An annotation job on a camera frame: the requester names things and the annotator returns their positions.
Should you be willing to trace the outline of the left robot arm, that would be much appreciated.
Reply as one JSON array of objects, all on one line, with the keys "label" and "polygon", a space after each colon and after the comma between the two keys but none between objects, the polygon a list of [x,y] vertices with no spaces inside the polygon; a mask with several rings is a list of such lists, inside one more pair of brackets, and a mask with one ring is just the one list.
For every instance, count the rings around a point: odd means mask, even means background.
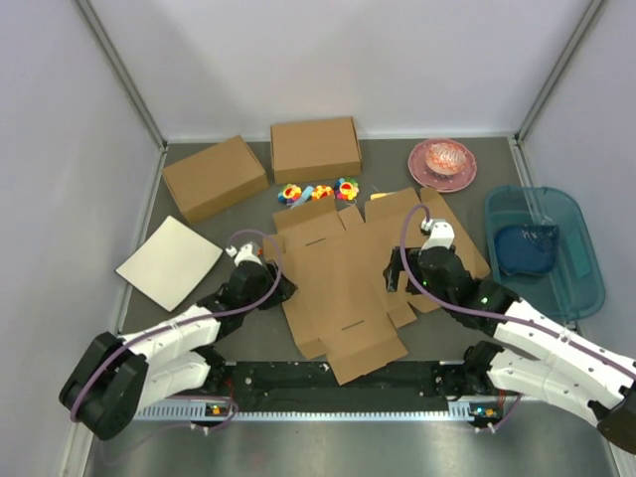
[{"label": "left robot arm", "polygon": [[289,300],[297,287],[273,261],[244,261],[212,294],[144,331],[95,337],[59,393],[72,421],[95,437],[119,434],[145,407],[183,391],[214,394],[224,368],[204,348],[227,337],[253,310]]}]

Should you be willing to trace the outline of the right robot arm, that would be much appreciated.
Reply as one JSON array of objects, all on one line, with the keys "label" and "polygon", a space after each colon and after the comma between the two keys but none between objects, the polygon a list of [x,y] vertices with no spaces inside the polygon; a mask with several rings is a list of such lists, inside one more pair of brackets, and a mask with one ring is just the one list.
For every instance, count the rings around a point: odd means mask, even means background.
[{"label": "right robot arm", "polygon": [[464,356],[473,392],[496,389],[540,399],[635,451],[635,361],[596,345],[544,316],[512,290],[478,279],[453,248],[396,246],[383,272],[389,292],[406,290],[441,306],[462,326],[492,338]]}]

